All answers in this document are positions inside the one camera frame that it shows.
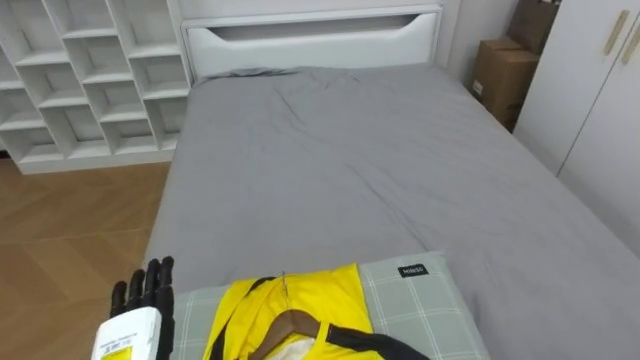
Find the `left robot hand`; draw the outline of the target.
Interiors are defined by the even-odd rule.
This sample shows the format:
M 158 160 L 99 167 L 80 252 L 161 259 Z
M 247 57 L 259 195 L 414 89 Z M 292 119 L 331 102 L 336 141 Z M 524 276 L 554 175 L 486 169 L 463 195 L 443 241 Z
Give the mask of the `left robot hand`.
M 117 282 L 109 316 L 97 329 L 92 360 L 169 360 L 173 352 L 174 259 L 152 259 Z

